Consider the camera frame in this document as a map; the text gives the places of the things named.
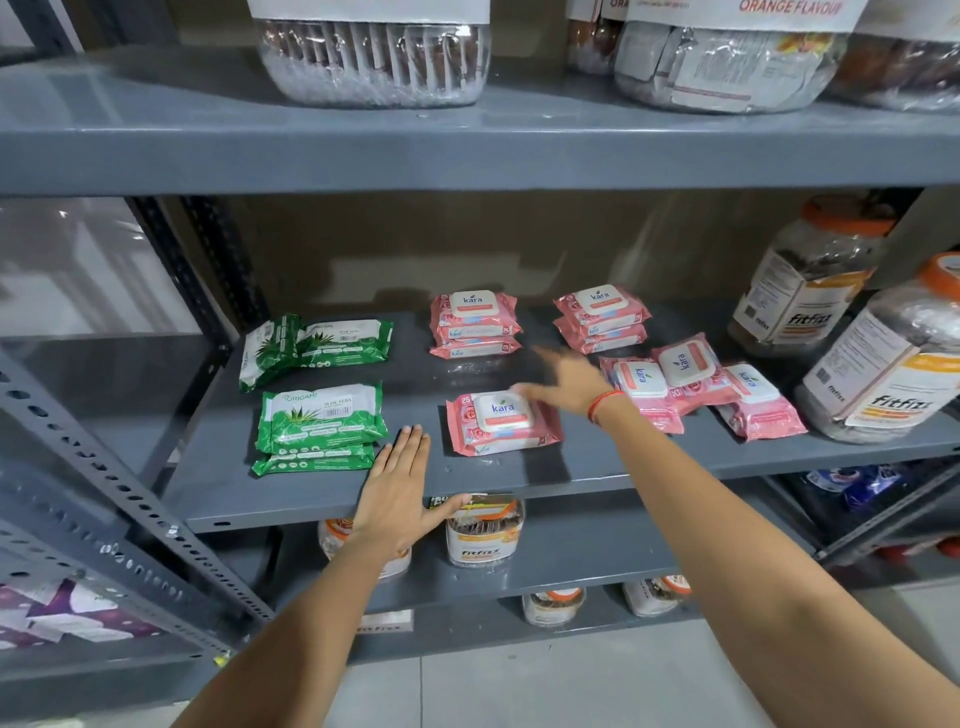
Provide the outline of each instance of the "left hand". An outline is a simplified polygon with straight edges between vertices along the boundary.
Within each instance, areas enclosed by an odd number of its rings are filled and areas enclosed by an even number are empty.
[[[469,503],[470,496],[460,494],[436,508],[423,507],[429,457],[430,436],[420,425],[404,427],[395,445],[384,446],[360,494],[351,539],[376,541],[393,558]]]

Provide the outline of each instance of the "green wet wipes pack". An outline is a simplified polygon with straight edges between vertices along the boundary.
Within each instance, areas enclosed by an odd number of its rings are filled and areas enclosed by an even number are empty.
[[[269,473],[321,473],[328,471],[366,471],[373,467],[373,447],[350,445],[345,448],[319,449],[295,455],[271,455],[253,463],[257,475]]]
[[[371,443],[387,436],[380,385],[263,393],[256,448],[272,455]]]
[[[302,367],[346,367],[386,361],[394,324],[390,321],[325,321],[297,336]]]
[[[285,314],[247,334],[240,364],[240,391],[250,392],[297,366],[300,316]]]

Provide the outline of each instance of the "tile floor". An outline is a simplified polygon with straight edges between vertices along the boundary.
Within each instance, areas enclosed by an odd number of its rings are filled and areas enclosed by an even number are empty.
[[[861,593],[931,664],[960,675],[960,581]],[[377,699],[371,700],[376,692]],[[167,728],[182,706],[42,724]],[[356,667],[327,728],[760,728],[770,723],[702,620]]]

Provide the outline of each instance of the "red thread bracelet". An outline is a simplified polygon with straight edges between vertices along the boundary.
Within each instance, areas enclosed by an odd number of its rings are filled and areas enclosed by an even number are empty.
[[[619,389],[610,390],[610,392],[604,392],[596,400],[593,401],[593,404],[590,405],[590,409],[587,410],[587,419],[590,420],[595,425],[599,425],[596,420],[593,419],[593,412],[596,410],[597,406],[605,400],[607,397],[612,397],[613,395],[626,395],[626,392],[621,392]]]

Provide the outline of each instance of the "hand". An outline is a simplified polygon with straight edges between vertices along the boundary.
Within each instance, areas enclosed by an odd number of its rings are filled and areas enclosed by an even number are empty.
[[[423,507],[423,481],[430,457],[430,436],[417,425],[404,427],[396,445],[386,445],[367,476],[350,538],[369,538],[384,545],[386,556],[406,550],[469,503],[470,496],[452,497],[443,505]]]
[[[544,347],[535,347],[540,358],[553,370],[557,385],[515,384],[512,389],[527,400],[552,404],[555,407],[587,415],[587,411],[600,395],[613,390],[600,370],[576,352],[555,352]]]

